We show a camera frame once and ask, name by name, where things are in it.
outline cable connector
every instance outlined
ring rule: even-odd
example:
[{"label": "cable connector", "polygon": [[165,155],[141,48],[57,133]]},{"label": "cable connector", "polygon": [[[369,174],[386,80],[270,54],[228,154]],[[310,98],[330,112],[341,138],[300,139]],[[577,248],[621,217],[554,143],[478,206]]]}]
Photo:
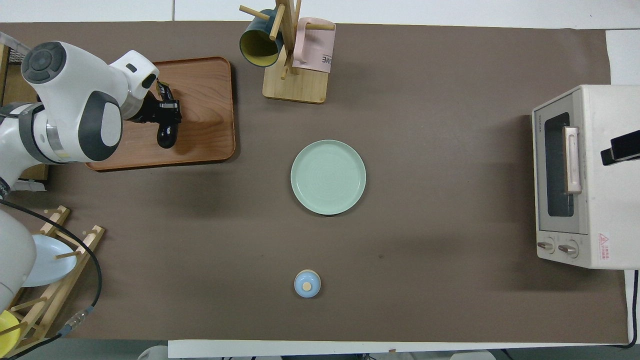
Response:
[{"label": "cable connector", "polygon": [[61,337],[65,337],[68,333],[75,330],[76,327],[78,327],[78,325],[80,325],[80,323],[83,322],[84,319],[86,319],[86,316],[89,315],[92,311],[93,306],[78,311],[74,316],[71,316],[71,318],[67,320],[65,326],[63,326],[62,329],[58,331],[58,334],[60,334]]}]

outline yellow plate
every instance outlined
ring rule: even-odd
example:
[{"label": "yellow plate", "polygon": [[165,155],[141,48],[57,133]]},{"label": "yellow plate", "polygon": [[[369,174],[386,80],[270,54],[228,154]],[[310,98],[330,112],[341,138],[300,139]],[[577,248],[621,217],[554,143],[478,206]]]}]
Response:
[{"label": "yellow plate", "polygon": [[[0,331],[9,329],[12,326],[18,325],[19,321],[10,312],[3,311],[0,314]],[[5,356],[9,351],[13,350],[15,344],[20,339],[20,329],[0,336],[0,356]]]}]

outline small blue round object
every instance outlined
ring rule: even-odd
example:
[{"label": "small blue round object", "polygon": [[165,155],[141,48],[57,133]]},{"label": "small blue round object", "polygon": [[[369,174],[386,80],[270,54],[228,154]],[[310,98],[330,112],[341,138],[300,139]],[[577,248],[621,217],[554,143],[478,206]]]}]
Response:
[{"label": "small blue round object", "polygon": [[302,270],[293,281],[293,288],[302,297],[316,296],[320,285],[320,276],[313,270]]}]

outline mug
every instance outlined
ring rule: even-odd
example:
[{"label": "mug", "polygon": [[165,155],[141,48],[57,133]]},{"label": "mug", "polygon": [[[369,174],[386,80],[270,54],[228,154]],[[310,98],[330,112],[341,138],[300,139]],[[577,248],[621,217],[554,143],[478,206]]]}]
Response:
[{"label": "mug", "polygon": [[293,67],[331,72],[335,30],[309,30],[307,24],[332,25],[315,17],[302,17],[298,21],[296,45],[293,47]]},{"label": "mug", "polygon": [[261,13],[269,16],[269,20],[254,18],[240,37],[240,52],[244,58],[260,67],[273,65],[280,55],[284,41],[282,33],[278,31],[275,41],[269,39],[273,27],[276,10],[266,9]]}]

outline toaster oven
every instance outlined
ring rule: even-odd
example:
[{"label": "toaster oven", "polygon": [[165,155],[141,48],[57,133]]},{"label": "toaster oven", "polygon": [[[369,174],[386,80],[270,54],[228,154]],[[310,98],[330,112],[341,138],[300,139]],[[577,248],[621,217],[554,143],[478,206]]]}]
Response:
[{"label": "toaster oven", "polygon": [[538,256],[640,268],[640,86],[578,86],[532,125]]}]

